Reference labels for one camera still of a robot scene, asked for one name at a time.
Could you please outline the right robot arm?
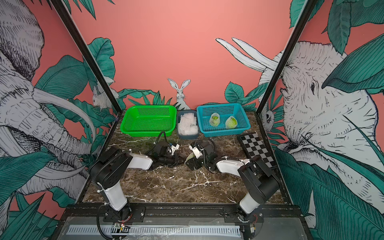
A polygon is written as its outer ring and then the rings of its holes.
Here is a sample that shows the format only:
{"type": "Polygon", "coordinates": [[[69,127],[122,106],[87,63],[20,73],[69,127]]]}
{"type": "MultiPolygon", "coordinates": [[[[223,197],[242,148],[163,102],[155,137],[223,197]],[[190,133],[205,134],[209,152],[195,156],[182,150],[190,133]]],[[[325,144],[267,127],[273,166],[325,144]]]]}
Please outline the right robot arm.
{"type": "Polygon", "coordinates": [[[247,194],[237,204],[236,215],[242,223],[256,223],[261,218],[258,208],[264,205],[281,187],[280,179],[260,156],[238,159],[220,156],[212,140],[194,141],[189,145],[192,153],[185,165],[190,170],[202,167],[212,174],[231,174],[240,177],[247,194]]]}

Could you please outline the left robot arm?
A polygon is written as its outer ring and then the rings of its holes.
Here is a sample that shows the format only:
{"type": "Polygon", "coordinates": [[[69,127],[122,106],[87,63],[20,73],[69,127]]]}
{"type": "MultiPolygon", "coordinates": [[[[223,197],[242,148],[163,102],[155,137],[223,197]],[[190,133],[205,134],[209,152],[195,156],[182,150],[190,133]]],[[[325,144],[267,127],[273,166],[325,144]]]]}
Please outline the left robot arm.
{"type": "Polygon", "coordinates": [[[88,172],[107,206],[104,221],[125,224],[133,217],[133,210],[121,186],[121,178],[127,169],[147,171],[159,166],[172,168],[181,165],[184,160],[177,153],[179,148],[179,144],[169,142],[166,133],[161,132],[152,148],[143,154],[126,152],[117,147],[101,154],[88,172]]]}

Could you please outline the custard apple with dark spots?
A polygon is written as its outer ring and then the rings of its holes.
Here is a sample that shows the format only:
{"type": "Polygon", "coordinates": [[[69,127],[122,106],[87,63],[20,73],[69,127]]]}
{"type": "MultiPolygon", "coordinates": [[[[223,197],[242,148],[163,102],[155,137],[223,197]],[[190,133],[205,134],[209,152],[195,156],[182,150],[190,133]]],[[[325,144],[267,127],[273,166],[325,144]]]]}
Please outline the custard apple with dark spots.
{"type": "Polygon", "coordinates": [[[220,119],[217,116],[213,116],[210,119],[210,123],[212,126],[217,127],[220,124],[220,119]]]}

